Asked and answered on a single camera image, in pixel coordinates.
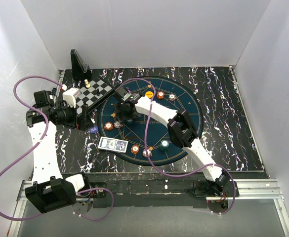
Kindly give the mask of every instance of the gray wall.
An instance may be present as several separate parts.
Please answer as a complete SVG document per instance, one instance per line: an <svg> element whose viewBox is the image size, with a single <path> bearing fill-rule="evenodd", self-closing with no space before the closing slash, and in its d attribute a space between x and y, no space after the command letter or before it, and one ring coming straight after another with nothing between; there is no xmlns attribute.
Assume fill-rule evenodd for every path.
<svg viewBox="0 0 289 237"><path fill-rule="evenodd" d="M236 64L270 0L21 0L59 69Z"/></svg>
<svg viewBox="0 0 289 237"><path fill-rule="evenodd" d="M42 75L58 78L58 70L19 0L0 1L0 171L31 145L25 123L27 109L13 96L13 86L22 77ZM19 96L33 104L33 92L51 88L41 80L25 82ZM33 158L28 156L0 178L0 210L12 215L23 179L28 179ZM0 217L0 237L6 236L10 221Z"/></svg>
<svg viewBox="0 0 289 237"><path fill-rule="evenodd" d="M236 73L265 167L289 212L289 0L271 0Z"/></svg>

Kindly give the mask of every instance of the chessboard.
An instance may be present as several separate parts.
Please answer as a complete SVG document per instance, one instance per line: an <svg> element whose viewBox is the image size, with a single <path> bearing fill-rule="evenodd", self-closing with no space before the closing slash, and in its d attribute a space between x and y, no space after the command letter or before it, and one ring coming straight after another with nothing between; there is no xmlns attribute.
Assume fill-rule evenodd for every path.
<svg viewBox="0 0 289 237"><path fill-rule="evenodd" d="M82 113L82 105L84 102L91 107L97 100L106 95L112 87L105 83L102 79L95 78L89 82L90 88L86 88L86 85L80 88L81 94L76 98L77 114Z"/></svg>

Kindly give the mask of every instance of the round mat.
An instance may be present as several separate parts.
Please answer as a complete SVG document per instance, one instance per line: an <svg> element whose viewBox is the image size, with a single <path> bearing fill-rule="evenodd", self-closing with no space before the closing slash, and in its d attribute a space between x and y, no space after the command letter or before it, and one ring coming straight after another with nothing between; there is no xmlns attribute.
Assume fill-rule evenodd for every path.
<svg viewBox="0 0 289 237"><path fill-rule="evenodd" d="M203 132L203 115L193 92L187 87L167 78L145 77L145 79L152 83L156 88L157 93L158 91L163 91L165 93L165 97L162 100L155 96L154 100L157 103L177 111L183 108L188 111L197 128L197 134L201 137ZM131 92L142 92L144 94L147 91L153 92L153 89L150 88L145 81L141 80L130 81L124 85L124 88L127 88ZM170 93L176 95L175 101L168 100L168 95ZM144 130L147 116L141 115L131 124L124 123L121 128L114 128L111 131L104 129L105 123L111 122L113 124L117 121L117 118L115 117L115 103L117 103L117 100L112 96L99 108L98 124L101 136L128 141L126 153L116 153L116 155L134 164L150 165L147 158L142 155L144 150ZM160 150L160 143L162 140L168 140L170 142L166 151ZM151 147L152 149L151 160L155 165L169 164L187 155L181 148L178 148L171 143L167 128L152 118L150 119L147 143L148 147ZM138 154L131 153L131 147L133 145L138 145L140 147Z"/></svg>

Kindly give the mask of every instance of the purple cable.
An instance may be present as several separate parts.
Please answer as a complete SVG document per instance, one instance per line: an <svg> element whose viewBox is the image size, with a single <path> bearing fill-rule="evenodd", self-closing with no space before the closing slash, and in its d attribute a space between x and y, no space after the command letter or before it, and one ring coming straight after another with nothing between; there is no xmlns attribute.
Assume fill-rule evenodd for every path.
<svg viewBox="0 0 289 237"><path fill-rule="evenodd" d="M88 219L88 220L91 220L91 221L101 221L101 220L105 219L105 218L109 215L109 213L113 210L113 208L114 208L114 202L115 202L115 200L114 200L114 195L113 195L113 193L112 193L109 189L105 189L105 188L86 189L86 190L84 190L84 191L78 192L78 194L87 193L87 192L92 192L92 191L94 191L94 190L105 190L105 191L109 192L109 194L110 194L110 196L111 196L111 200L112 200L112 201L111 201L111 206L110 206L109 211L106 213L106 215L104 215L102 218L94 219L94 218L91 218L91 217L89 217L89 216L80 214L79 212L74 212L74 213L77 214L77 215L79 215L79 216L82 216L82 217L84 217L84 218L86 218L86 219Z"/></svg>
<svg viewBox="0 0 289 237"><path fill-rule="evenodd" d="M17 95L17 92L16 92L16 89L17 89L17 86L23 82L24 80L27 80L27 79L30 79L30 78L41 78L41 79L44 79L44 80L48 80L54 84L57 84L59 85L60 87L62 87L62 84L60 83L57 83L49 78L46 78L46 77L42 77L42 76L28 76L28 77L24 77L22 79L20 79L14 86L14 96L16 97L16 99L24 106L26 106L27 108L29 109L32 109L34 111L36 111L37 113L41 114L44 118L44 121L45 121L45 130L40 138L40 140L42 140L45 135L46 135L46 132L48 130L48 125L49 125L49 120L47 118L47 116L41 112L40 110L37 110L36 108L34 107L31 107L30 105L26 104L25 102L23 102ZM3 169L1 172L0 172L0 177L7 171L9 170L10 168L12 168L16 163L18 163L19 161L21 161L25 156L27 156L30 152L32 152L38 145L40 144L40 142L37 142L34 146L32 146L28 151L26 151L21 157L19 157L17 160L15 160L13 163L11 163L9 166L7 166L5 169ZM31 216L31 217L26 217L26 218L14 218L14 217L10 217L10 216L7 216L5 215L4 213L2 213L0 211L0 216L3 217L3 218L6 218L8 220L11 220L11 221L26 221L26 220L30 220L30 219L33 219L33 218L36 218L38 216L41 216L42 214L38 214L38 215L35 215L35 216Z"/></svg>
<svg viewBox="0 0 289 237"><path fill-rule="evenodd" d="M125 82L121 83L121 85L119 86L119 88L122 87L122 86L123 86L124 84L126 84L127 82L132 81L132 80L142 80L142 81L147 82L149 85L151 85L151 87L152 87L153 90L154 90L154 94L153 94L153 96L152 96L152 98L151 98L151 102L153 102L153 99L154 99L155 94L156 94L155 87L154 87L149 81L147 81L147 80L145 80L145 79L143 79L143 78L131 78L131 79L128 79L128 80L126 80ZM150 110L149 110L149 114L148 114L148 120L147 120L146 125L145 125L145 132L144 132L144 148L145 148L145 152L148 150L147 135L148 135L148 128L149 128L149 122L150 122L150 118L151 118L151 113L152 113L152 104L150 105ZM230 211L231 208L233 207L234 202L235 202L235 197L236 197L236 187L235 187L235 183L234 183L233 177L231 176L230 172L229 172L226 168L224 168L223 166L221 166L221 165L219 165L219 164L206 164L206 165L203 165L203 166L199 167L198 169L196 169L196 170L194 170L194 171L192 171L192 172L190 172L190 173L187 173L187 174L172 175L172 174L164 173L163 171L159 170L159 169L153 164L150 156L147 155L147 158L148 158L148 160L149 160L149 162L150 162L150 165L151 165L157 172L159 172L160 174L165 175L165 176L167 176L167 177L171 177L171 178L187 177L187 176L189 176L189 175L191 175L191 174L194 174L194 173L202 170L203 168L206 168L207 166L211 166L211 165L220 167L221 169L223 169L224 171L226 171L226 172L228 173L228 175L229 175L229 177L230 177L230 179L231 179L231 181L232 181L232 184L233 184L233 199L232 199L232 203L231 203L231 205L229 206L229 208L228 208L226 211L222 212L222 214L227 213L227 212Z"/></svg>

